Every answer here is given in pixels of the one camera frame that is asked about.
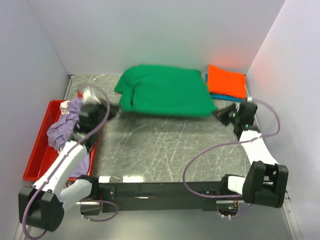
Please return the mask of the lavender t-shirt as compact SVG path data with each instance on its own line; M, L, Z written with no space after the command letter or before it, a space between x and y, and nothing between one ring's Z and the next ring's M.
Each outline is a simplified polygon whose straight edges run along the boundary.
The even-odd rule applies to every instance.
M83 102L80 98L69 101L69 114L61 114L57 122L53 123L47 130L48 145L57 153L64 148L65 143L73 133L74 127L79 121L79 112Z

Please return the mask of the green t-shirt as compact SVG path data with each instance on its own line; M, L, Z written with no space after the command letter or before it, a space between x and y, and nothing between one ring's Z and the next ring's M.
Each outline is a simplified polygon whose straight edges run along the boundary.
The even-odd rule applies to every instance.
M114 88L124 112L209 117L217 110L197 69L141 64L128 68Z

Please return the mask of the folded teal t-shirt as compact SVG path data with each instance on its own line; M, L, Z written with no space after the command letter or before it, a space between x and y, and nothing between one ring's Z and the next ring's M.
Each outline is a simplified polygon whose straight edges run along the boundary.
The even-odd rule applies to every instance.
M206 82L206 84L207 84L207 80L208 80L208 74L205 74L205 82ZM240 99L240 98L235 98L235 97L232 97L232 96L220 95L220 94L215 94L215 93L210 93L210 95L211 95L211 97L213 99L218 99L218 100L226 100L226 101L234 101L234 102L241 102L243 100L243 99Z

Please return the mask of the red plastic tray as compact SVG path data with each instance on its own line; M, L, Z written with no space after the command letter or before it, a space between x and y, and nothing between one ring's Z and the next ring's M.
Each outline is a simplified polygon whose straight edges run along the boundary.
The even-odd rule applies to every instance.
M23 179L26 181L35 182L41 178L59 155L53 147L49 146L47 131L52 124L58 121L61 115L60 103L64 101L65 100L52 100L48 104L28 164L24 171ZM75 139L75 127L67 141L78 141Z

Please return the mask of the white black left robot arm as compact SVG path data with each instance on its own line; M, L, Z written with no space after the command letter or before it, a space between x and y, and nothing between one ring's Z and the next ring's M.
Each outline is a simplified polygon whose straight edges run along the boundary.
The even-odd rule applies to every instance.
M71 173L94 147L98 130L114 118L119 106L109 103L86 103L79 113L68 141L45 174L32 186L23 186L18 193L19 221L27 236L27 226L54 232L65 212L83 199L102 204L100 184L96 177L80 175L64 188Z

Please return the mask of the white pink garment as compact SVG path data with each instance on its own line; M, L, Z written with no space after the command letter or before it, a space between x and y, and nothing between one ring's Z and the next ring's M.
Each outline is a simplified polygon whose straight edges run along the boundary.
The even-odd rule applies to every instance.
M59 109L60 109L60 114L61 115L68 115L69 112L69 100L63 101L60 103L59 105Z

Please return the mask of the folded orange t-shirt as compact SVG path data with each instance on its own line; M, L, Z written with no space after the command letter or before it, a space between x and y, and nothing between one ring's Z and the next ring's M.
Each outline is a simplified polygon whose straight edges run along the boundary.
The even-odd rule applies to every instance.
M247 96L244 74L223 70L214 65L208 66L207 87L211 94L238 99L244 99Z

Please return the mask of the black base beam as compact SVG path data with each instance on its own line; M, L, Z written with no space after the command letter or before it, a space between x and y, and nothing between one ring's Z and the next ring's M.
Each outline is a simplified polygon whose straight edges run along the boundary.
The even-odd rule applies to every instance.
M216 211L219 201L242 200L228 189L227 178L220 181L100 183L98 194L80 202L85 216L119 211L203 210Z

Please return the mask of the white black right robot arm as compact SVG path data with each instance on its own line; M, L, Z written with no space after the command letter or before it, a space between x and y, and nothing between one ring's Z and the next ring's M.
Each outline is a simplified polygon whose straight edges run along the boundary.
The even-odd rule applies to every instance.
M254 124L258 105L270 110L276 119L274 133L262 133ZM222 198L230 200L237 193L245 203L280 208L285 200L289 170L269 152L264 139L280 132L281 123L276 111L267 103L245 99L239 105L232 104L212 113L225 126L233 125L233 132L249 159L250 168L245 177L230 175L219 187Z

